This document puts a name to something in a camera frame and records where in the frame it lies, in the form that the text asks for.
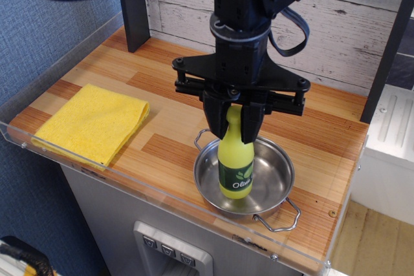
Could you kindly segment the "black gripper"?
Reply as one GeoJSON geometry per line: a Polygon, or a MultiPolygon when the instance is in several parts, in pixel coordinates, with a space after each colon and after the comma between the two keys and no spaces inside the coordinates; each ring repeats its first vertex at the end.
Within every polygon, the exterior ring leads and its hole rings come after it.
{"type": "Polygon", "coordinates": [[[219,139],[227,132],[226,115],[232,102],[243,105],[243,143],[255,142],[266,114],[303,114],[311,83],[274,63],[267,42],[267,37],[248,43],[217,39],[213,54],[173,60],[175,90],[203,101],[209,128],[219,139]]]}

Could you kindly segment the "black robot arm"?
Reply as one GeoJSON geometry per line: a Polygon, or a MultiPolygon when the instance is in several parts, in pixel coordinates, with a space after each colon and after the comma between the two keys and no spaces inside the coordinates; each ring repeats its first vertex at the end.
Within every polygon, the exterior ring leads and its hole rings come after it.
{"type": "Polygon", "coordinates": [[[271,23],[278,14],[310,30],[290,6],[299,0],[214,0],[210,30],[215,52],[177,58],[177,92],[199,97],[211,132],[223,138],[231,104],[242,107],[241,139],[256,140],[263,118],[274,111],[302,115],[310,81],[274,63],[268,45],[274,45],[271,23]]]}

